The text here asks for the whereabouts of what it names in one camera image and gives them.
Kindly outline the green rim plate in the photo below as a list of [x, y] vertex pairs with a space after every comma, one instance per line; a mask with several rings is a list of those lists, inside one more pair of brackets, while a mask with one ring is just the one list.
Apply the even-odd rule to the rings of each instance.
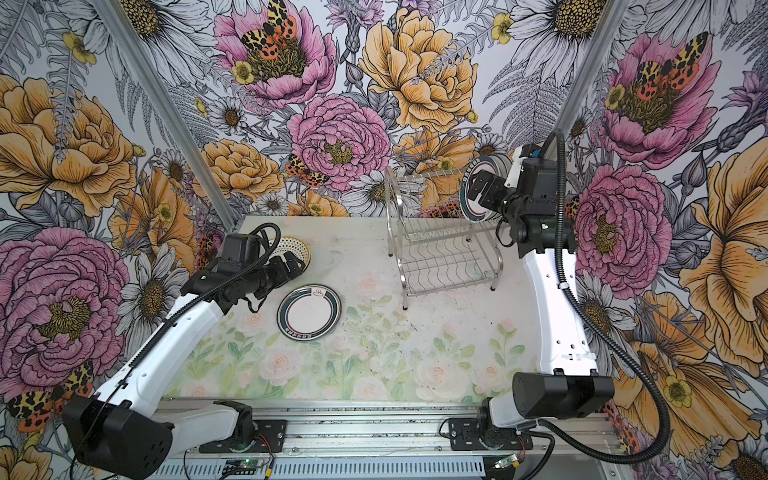
[[309, 284], [291, 291], [277, 310], [277, 326], [293, 341], [317, 340], [332, 331], [342, 316], [337, 292], [321, 284]]
[[458, 194], [460, 212], [466, 220], [481, 223], [500, 218], [484, 195], [495, 177], [501, 179], [502, 187], [505, 186], [510, 166], [509, 159], [501, 154], [484, 155], [470, 161], [460, 181]]

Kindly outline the yellow rim dotted plate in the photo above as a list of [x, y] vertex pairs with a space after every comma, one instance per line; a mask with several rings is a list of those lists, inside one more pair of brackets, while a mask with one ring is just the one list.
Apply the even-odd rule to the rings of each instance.
[[288, 253], [293, 254], [299, 260], [302, 270], [307, 269], [311, 262], [311, 252], [309, 246], [304, 241], [290, 236], [282, 237], [272, 256], [279, 256], [286, 260]]

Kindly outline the chrome wire dish rack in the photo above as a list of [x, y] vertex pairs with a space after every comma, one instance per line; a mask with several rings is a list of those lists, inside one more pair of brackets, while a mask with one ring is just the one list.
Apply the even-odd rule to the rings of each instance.
[[436, 180], [462, 180], [465, 171], [424, 171], [384, 176], [388, 255], [395, 259], [401, 306], [414, 297], [486, 284], [495, 291], [504, 271], [500, 245], [491, 221], [471, 222], [454, 197], [417, 212], [415, 188]]

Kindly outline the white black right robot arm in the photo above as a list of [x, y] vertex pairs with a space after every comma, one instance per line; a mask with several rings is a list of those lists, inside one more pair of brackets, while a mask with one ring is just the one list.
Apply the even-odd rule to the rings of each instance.
[[505, 174], [476, 170], [469, 178], [469, 198], [501, 215], [510, 227], [532, 285], [541, 337], [534, 372], [517, 372], [510, 392], [486, 399], [478, 413], [478, 436], [495, 449], [516, 445], [516, 435], [541, 418], [583, 418], [613, 396], [608, 379], [598, 371], [582, 319], [563, 293], [576, 286], [576, 242], [571, 224], [563, 226], [562, 265], [556, 270], [557, 161], [553, 151], [528, 144], [517, 148]]

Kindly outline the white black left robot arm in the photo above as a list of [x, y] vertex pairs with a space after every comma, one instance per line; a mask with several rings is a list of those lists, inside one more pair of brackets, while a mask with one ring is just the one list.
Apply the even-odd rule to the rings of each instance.
[[168, 420], [153, 416], [177, 371], [234, 306], [264, 302], [302, 275], [305, 261], [276, 255], [280, 240], [272, 222], [227, 235], [219, 256], [187, 280], [166, 318], [128, 362], [95, 393], [69, 401], [62, 418], [75, 463], [146, 479], [178, 452], [207, 443], [253, 443], [252, 410], [236, 401], [217, 401]]

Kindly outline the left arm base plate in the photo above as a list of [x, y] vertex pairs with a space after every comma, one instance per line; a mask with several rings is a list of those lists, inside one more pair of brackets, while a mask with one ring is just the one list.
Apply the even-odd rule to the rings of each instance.
[[198, 447], [202, 454], [225, 453], [280, 453], [286, 438], [286, 420], [253, 420], [245, 427], [238, 426], [224, 440], [212, 441]]

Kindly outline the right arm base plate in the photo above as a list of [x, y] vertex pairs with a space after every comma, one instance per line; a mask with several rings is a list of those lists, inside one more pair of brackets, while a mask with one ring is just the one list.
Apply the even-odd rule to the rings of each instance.
[[439, 434], [450, 442], [452, 451], [528, 451], [532, 437], [514, 429], [482, 426], [477, 418], [451, 417], [443, 421]]

